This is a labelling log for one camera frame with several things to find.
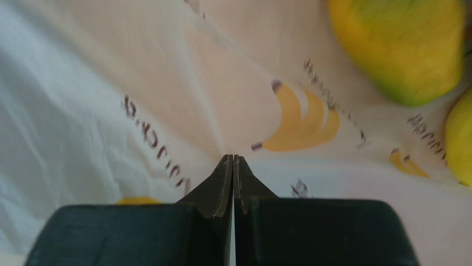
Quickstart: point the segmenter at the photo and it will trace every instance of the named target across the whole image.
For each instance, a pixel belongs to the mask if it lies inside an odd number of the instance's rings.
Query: banana illustration
[[[122,198],[116,204],[117,205],[143,205],[143,204],[161,204],[161,202],[151,197],[128,197],[128,198]]]
[[[322,145],[336,136],[340,127],[339,114],[329,108],[326,123],[322,127],[324,104],[315,94],[305,89],[308,111],[302,119],[300,103],[291,89],[280,81],[273,82],[273,89],[282,108],[282,121],[275,134],[253,145],[253,150],[297,151]]]
[[[408,175],[421,176],[429,178],[428,173],[426,173],[421,167],[419,167],[409,155],[402,158],[399,148],[392,150],[390,154],[390,162],[401,172]]]

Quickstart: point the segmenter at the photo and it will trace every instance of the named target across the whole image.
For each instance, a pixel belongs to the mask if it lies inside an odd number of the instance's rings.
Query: yellow banana graphic
[[[291,91],[279,81],[273,84]],[[340,127],[339,114],[336,110],[330,109],[326,123],[321,127],[324,120],[324,104],[315,94],[305,90],[308,111],[302,120],[300,103],[296,95],[292,91],[291,94],[286,93],[295,96],[288,99],[286,95],[280,95],[275,88],[274,91],[282,108],[282,122],[270,139],[253,145],[253,150],[263,147],[270,151],[297,151],[324,144],[336,136]],[[284,124],[285,121],[290,121],[290,125]]]
[[[402,158],[400,149],[398,148],[392,150],[392,153],[390,154],[390,162],[403,173],[429,178],[428,173],[411,160],[409,155]]]
[[[119,200],[118,205],[143,205],[143,204],[161,204],[151,197],[126,197]]]

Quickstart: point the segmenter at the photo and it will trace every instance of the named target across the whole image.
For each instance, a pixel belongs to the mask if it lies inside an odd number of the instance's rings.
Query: printed lettering
[[[297,198],[308,198],[308,187],[300,179],[298,179],[295,186],[292,188],[292,195]]]
[[[125,95],[125,102],[121,102],[121,107],[125,108],[126,111],[126,116],[130,117],[132,119],[135,118],[136,116],[136,105],[130,101],[130,97],[128,95]]]
[[[161,159],[161,156],[162,156],[162,153],[164,153],[164,152],[165,152],[164,157],[167,157],[167,147],[166,147],[166,145],[162,145],[161,149],[160,149],[159,152],[157,153],[156,158],[157,158],[158,160],[160,160],[160,159]]]
[[[179,165],[174,165],[174,167],[171,170],[171,173],[169,174],[169,178],[171,178],[172,175],[174,174],[174,172],[176,172],[176,171],[177,171],[176,176],[178,176],[178,174],[180,173],[180,166]]]
[[[439,147],[440,144],[441,142],[438,141],[435,144],[433,144],[429,149],[431,150],[432,148],[434,148],[434,146]]]
[[[428,136],[429,136],[430,139],[432,139],[432,138],[434,138],[434,133],[432,133],[432,132],[427,133],[426,135],[422,136],[421,139],[424,140],[424,139],[426,139],[426,137],[428,137]]]
[[[407,123],[412,124],[413,126],[417,126],[421,121],[423,120],[422,115],[416,115],[414,117],[410,117],[407,121]]]
[[[124,102],[121,102],[121,107],[126,110],[126,116],[131,117],[133,120],[136,117],[136,105],[130,100],[128,95],[125,95],[125,100]],[[134,124],[136,126],[139,126],[141,120],[136,119]],[[146,142],[151,149],[155,149],[158,146],[158,136],[156,130],[151,128],[151,124],[148,122],[142,122],[141,124],[141,133],[143,135],[143,140]],[[164,154],[164,157],[168,157],[168,152],[167,152],[167,147],[166,145],[162,145],[162,147],[159,149],[159,152],[156,155],[156,159],[160,160],[162,158],[162,155]],[[172,161],[168,160],[168,163],[166,164],[165,168],[168,170],[172,166]],[[173,176],[180,176],[180,166],[179,165],[174,165],[172,167],[172,170],[169,174],[169,178],[172,178]],[[190,180],[185,177],[181,177],[180,180],[177,182],[176,187],[180,186],[182,182],[185,181],[186,188],[185,188],[185,193],[188,193],[190,191]]]
[[[144,136],[144,141],[147,142],[147,144],[149,145],[149,147],[151,147],[152,149],[156,148],[157,147],[157,144],[158,144],[158,138],[157,138],[157,133],[155,130],[152,130],[151,131],[151,138],[149,138],[147,136],[147,133],[149,131],[151,127],[151,124],[149,123],[146,123],[146,122],[143,122],[142,123],[142,134]]]
[[[416,132],[417,134],[422,135],[426,132],[426,128],[427,128],[426,124],[421,123],[418,127],[415,128],[413,132]]]
[[[331,96],[331,90],[327,87],[325,87],[325,83],[321,78],[319,77],[318,74],[313,73],[313,63],[311,62],[311,59],[305,60],[303,64],[303,70],[307,73],[308,77],[310,78],[311,85],[318,85],[318,89],[321,91],[321,96],[326,97],[326,102],[328,103],[328,108],[330,110],[340,110],[341,107],[338,103],[334,102],[334,97]],[[357,122],[351,121],[352,117],[351,114],[349,114],[346,110],[342,109],[341,111],[342,115],[347,116],[347,119],[349,122],[352,122],[354,125],[354,128],[357,128]],[[364,136],[361,136],[362,143],[357,145],[356,147],[358,149],[361,149],[363,147],[367,147],[370,145],[371,141],[367,141],[367,139]]]

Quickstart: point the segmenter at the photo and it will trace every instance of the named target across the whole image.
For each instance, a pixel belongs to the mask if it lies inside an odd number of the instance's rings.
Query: mango
[[[472,90],[454,105],[446,121],[446,160],[463,185],[472,186]]]
[[[408,106],[450,92],[464,70],[462,0],[329,0],[331,24],[355,64]]]

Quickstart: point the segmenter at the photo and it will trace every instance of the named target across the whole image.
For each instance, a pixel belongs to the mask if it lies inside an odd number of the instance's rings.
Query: green-yellow mango
[[[446,160],[451,172],[472,186],[472,90],[454,105],[446,122]]]
[[[463,74],[462,0],[329,0],[343,48],[394,101],[417,106]]]

